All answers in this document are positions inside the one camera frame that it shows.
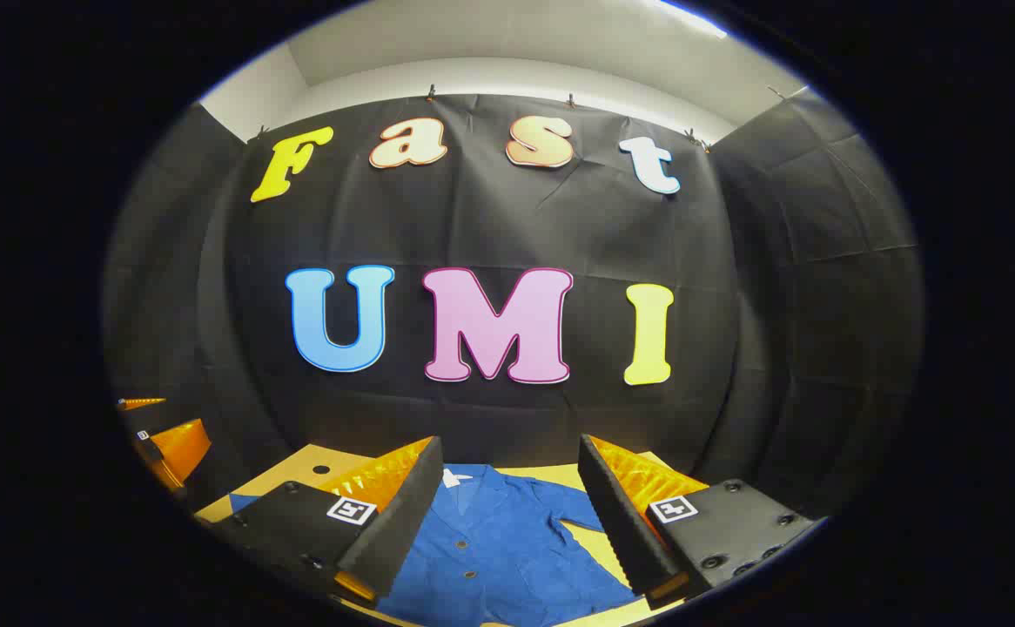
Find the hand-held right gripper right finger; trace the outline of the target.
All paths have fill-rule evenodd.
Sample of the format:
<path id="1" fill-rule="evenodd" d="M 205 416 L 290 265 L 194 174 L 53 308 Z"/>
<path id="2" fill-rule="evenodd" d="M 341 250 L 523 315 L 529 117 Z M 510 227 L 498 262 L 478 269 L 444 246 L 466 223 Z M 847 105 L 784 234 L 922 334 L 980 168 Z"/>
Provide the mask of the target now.
<path id="1" fill-rule="evenodd" d="M 708 485 L 591 434 L 580 437 L 576 468 L 630 588 L 651 610 L 739 581 L 824 524 L 746 481 Z"/>

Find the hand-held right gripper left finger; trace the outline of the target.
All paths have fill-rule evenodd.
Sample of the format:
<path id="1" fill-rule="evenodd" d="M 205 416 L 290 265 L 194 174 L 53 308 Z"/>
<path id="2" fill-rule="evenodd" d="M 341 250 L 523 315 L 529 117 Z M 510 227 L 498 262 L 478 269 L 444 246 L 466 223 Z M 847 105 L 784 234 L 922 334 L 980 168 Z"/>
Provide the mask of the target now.
<path id="1" fill-rule="evenodd" d="M 421 438 L 324 482 L 282 480 L 210 531 L 304 594 L 373 607 L 391 594 L 443 469 L 439 436 Z"/>

